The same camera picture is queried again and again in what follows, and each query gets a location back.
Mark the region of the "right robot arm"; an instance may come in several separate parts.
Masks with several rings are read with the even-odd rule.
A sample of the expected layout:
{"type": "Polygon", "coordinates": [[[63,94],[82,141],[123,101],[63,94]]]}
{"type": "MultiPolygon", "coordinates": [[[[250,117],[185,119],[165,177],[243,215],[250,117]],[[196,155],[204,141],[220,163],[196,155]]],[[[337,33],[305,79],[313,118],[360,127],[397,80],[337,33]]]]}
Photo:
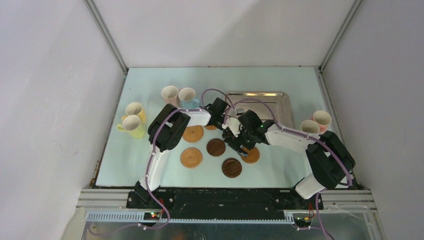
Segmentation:
{"type": "Polygon", "coordinates": [[[278,146],[306,156],[311,173],[293,187],[291,204],[304,209],[311,197],[324,190],[334,189],[346,180],[352,186],[350,172],[355,166],[351,154],[332,131],[323,134],[301,132],[283,126],[274,118],[262,121],[248,110],[238,117],[224,115],[215,126],[222,130],[222,137],[240,156],[247,157],[247,151],[257,144],[278,146]]]}

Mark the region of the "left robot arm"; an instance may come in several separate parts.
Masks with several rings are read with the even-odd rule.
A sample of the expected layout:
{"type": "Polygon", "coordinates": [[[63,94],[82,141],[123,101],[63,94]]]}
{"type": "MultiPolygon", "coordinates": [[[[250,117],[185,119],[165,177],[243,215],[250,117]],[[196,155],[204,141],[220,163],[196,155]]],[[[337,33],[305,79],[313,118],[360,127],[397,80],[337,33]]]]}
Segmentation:
{"type": "Polygon", "coordinates": [[[181,139],[189,143],[201,140],[203,128],[221,130],[224,113],[229,108],[230,105],[221,98],[199,108],[178,108],[171,103],[164,106],[148,127],[150,157],[145,175],[134,186],[138,201],[145,208],[153,208],[158,202],[158,194],[154,191],[160,187],[169,152],[181,139]]]}

